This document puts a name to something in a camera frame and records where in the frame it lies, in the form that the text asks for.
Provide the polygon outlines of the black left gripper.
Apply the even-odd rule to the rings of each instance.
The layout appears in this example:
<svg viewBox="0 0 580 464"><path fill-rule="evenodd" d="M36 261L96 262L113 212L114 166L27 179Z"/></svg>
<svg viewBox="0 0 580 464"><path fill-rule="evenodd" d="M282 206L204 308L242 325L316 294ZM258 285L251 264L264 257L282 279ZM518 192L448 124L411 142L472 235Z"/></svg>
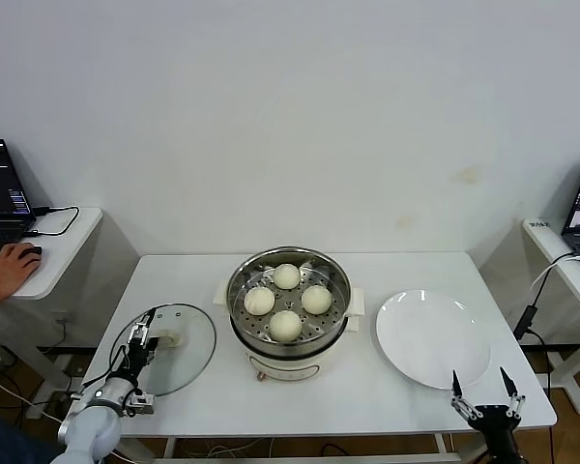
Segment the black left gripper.
<svg viewBox="0 0 580 464"><path fill-rule="evenodd" d="M130 382L136 382L143 368L150 362L156 351L156 342L151 340L151 326L155 321L157 307L149 309L144 322L136 322L131 328L127 339L129 351L125 364L125 376Z"/></svg>

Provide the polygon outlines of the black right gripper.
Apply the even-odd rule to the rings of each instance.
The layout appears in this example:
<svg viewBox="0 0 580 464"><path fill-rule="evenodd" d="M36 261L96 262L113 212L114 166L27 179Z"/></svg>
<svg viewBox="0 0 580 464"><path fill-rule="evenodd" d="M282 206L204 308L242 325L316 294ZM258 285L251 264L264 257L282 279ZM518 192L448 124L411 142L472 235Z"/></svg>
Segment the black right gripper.
<svg viewBox="0 0 580 464"><path fill-rule="evenodd" d="M513 437L513 431L521 422L520 411L526 396L520 394L514 381L500 366L500 373L509 398L506 405L480 405L476 408L463 396L455 370L452 371L451 406L486 444L489 463L520 463L521 454Z"/></svg>

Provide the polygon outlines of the bare person hand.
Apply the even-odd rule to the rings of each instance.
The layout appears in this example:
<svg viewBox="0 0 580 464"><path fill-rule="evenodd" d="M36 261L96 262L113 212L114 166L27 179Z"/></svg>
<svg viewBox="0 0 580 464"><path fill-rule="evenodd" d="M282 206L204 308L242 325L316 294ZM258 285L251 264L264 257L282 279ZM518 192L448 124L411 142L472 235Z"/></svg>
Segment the bare person hand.
<svg viewBox="0 0 580 464"><path fill-rule="evenodd" d="M12 296L40 266L43 252L29 243L0 250L0 302Z"/></svg>

